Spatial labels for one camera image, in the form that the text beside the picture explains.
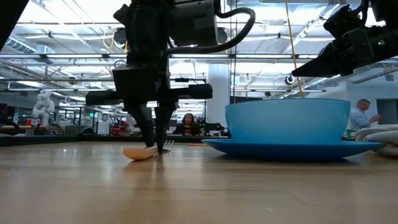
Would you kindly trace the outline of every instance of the woman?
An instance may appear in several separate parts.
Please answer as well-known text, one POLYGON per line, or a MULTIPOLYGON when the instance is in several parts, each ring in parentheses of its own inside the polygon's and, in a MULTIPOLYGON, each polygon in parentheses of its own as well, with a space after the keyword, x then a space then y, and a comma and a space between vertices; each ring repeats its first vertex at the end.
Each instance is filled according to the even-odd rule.
POLYGON ((199 135, 199 127, 195 123, 195 118, 191 113, 187 113, 182 119, 182 124, 178 125, 174 134, 182 134, 183 136, 199 135))

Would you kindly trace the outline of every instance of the person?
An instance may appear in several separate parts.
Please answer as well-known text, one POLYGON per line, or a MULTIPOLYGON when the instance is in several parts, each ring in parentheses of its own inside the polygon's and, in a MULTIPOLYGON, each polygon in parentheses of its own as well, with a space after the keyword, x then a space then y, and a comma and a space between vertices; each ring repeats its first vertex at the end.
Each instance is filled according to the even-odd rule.
POLYGON ((178 125, 174 134, 182 134, 183 136, 199 135, 200 129, 195 123, 195 118, 191 113, 187 113, 182 119, 182 124, 178 125))
POLYGON ((351 110, 349 120, 351 121, 351 129, 359 131, 360 129, 370 128, 371 124, 380 119, 380 115, 374 115, 371 119, 367 119, 365 111, 369 109, 371 102, 366 99, 359 100, 356 107, 351 110))

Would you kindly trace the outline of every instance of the black robotic arm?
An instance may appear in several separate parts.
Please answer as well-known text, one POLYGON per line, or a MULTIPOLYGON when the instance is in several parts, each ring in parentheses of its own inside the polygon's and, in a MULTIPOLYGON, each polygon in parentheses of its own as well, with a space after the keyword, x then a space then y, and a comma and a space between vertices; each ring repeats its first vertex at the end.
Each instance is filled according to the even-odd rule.
POLYGON ((129 52, 127 64, 113 70, 115 91, 90 92, 87 105, 123 101, 124 110, 137 121, 147 147, 157 143, 163 151, 164 135, 179 99, 210 99, 211 85, 170 88, 169 55, 216 53, 234 47, 249 33, 256 15, 252 9, 238 8, 221 13, 220 0, 133 0, 124 5, 114 18, 125 26, 129 52), (228 18, 245 13, 250 16, 240 33, 230 41, 217 44, 216 16, 228 18), (177 46, 171 47, 170 38, 177 46), (152 109, 148 101, 157 101, 156 135, 152 109))
POLYGON ((355 68, 398 55, 397 0, 362 0, 355 10, 343 6, 323 25, 335 38, 318 55, 292 72, 296 77, 350 75, 355 68), (369 3, 376 20, 386 26, 366 27, 369 3))

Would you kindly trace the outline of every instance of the man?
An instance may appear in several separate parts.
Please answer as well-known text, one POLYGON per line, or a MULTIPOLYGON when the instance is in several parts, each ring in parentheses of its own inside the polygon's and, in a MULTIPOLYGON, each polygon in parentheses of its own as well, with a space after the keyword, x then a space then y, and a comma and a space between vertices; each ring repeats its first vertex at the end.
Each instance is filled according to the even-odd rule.
POLYGON ((349 120, 351 121, 351 129, 359 131, 363 128, 370 128, 371 123, 374 123, 380 119, 380 115, 374 115, 371 119, 367 119, 365 111, 369 109, 371 102, 369 100, 359 100, 356 104, 356 108, 351 110, 349 120))

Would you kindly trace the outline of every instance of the yellow cable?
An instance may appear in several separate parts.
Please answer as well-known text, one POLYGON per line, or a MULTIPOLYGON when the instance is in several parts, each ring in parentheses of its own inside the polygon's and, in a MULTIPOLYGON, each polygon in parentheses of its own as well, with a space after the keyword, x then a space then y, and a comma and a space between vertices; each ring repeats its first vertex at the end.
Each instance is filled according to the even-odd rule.
MULTIPOLYGON (((290 43, 292 44, 292 53, 293 53, 294 68, 297 69, 296 54, 295 54, 295 52, 294 52, 292 25, 290 24, 290 19, 289 19, 289 7, 288 7, 288 5, 287 5, 287 0, 285 0, 285 5, 286 5, 287 23, 288 23, 288 25, 289 25, 290 43)), ((301 98, 304 98, 304 93, 303 93, 303 88, 302 88, 302 86, 301 86, 300 77, 297 77, 297 83, 298 83, 298 87, 300 88, 300 95, 301 95, 301 98)))
POLYGON ((114 32, 113 32, 113 34, 112 34, 112 44, 111 44, 111 46, 108 46, 108 45, 106 44, 106 42, 105 42, 105 36, 106 36, 106 31, 104 32, 104 37, 103 37, 102 41, 103 41, 103 43, 104 43, 104 46, 105 46, 107 49, 111 49, 111 48, 113 47, 113 42, 114 42, 114 32))
POLYGON ((385 69, 387 69, 387 71, 390 73, 390 75, 392 75, 394 77, 394 79, 396 80, 396 76, 394 74, 392 74, 391 70, 389 68, 387 68, 386 64, 382 63, 382 65, 384 66, 385 69))

